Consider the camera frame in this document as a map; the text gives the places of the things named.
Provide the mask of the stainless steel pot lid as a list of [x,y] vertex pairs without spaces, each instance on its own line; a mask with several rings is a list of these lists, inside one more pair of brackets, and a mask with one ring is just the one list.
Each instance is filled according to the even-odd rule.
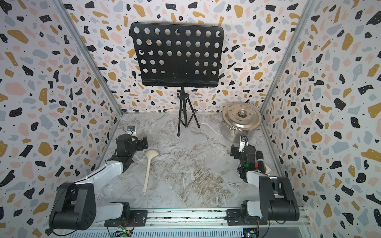
[[259,107],[244,102],[226,105],[222,110],[222,118],[228,128],[239,131],[253,131],[262,123]]

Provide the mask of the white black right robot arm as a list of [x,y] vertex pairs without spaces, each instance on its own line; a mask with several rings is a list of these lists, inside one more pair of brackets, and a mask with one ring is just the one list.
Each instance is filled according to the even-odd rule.
[[231,146],[230,156],[240,161],[237,168],[240,178],[259,192],[258,198],[243,201],[239,214],[231,218],[245,225],[299,220],[300,209],[290,180],[268,175],[261,151],[242,142],[238,147]]

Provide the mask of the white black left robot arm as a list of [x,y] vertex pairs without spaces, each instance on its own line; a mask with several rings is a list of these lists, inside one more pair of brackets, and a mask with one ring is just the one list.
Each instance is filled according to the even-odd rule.
[[146,137],[138,139],[122,134],[116,139],[116,151],[106,164],[75,182],[66,182],[57,188],[55,201],[49,216],[51,230],[66,229],[84,231],[92,224],[114,222],[129,224],[133,221],[127,202],[110,202],[98,205],[95,195],[115,177],[124,173],[134,162],[137,151],[148,148]]

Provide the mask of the black tripod stand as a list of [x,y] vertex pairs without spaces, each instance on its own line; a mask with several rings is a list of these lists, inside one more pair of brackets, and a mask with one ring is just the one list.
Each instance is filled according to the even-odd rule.
[[[177,136],[179,137],[181,134],[181,125],[183,125],[185,128],[188,128],[192,120],[195,120],[198,128],[200,128],[200,124],[196,117],[195,110],[190,102],[190,95],[185,92],[184,87],[181,87],[181,91],[177,94],[177,96],[180,100],[179,122],[178,122],[178,132],[177,132]],[[189,108],[191,111],[191,116],[189,119],[187,115],[187,105],[189,105]]]

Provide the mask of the right green circuit board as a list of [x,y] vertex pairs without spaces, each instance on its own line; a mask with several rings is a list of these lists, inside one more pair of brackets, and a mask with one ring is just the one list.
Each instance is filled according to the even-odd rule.
[[244,228],[243,238],[259,238],[259,230],[257,228]]

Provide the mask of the green circuit board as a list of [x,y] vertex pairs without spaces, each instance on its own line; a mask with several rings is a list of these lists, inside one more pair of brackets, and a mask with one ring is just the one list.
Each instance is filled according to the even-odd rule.
[[259,238],[259,230],[257,228],[244,228],[243,238]]
[[127,230],[122,226],[119,226],[118,229],[112,234],[112,238],[131,238],[133,236],[133,229]]

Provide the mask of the left green circuit board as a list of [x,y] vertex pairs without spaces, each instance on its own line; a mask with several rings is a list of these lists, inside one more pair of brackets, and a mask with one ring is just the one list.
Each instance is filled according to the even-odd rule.
[[119,226],[118,229],[112,234],[112,238],[131,238],[133,236],[133,229],[127,230],[122,226]]

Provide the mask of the black perforated music stand desk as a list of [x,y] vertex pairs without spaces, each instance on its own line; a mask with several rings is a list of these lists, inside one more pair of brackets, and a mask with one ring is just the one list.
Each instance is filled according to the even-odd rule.
[[134,22],[130,35],[143,85],[218,86],[224,43],[222,27]]

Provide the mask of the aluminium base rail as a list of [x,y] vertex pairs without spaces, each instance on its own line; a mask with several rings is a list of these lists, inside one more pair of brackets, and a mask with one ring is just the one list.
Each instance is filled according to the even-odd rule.
[[119,226],[133,229],[132,238],[243,238],[244,228],[257,228],[259,238],[313,238],[310,221],[303,208],[297,221],[264,221],[245,225],[238,219],[239,208],[147,208],[132,209],[129,224],[95,223],[72,238],[110,238]]

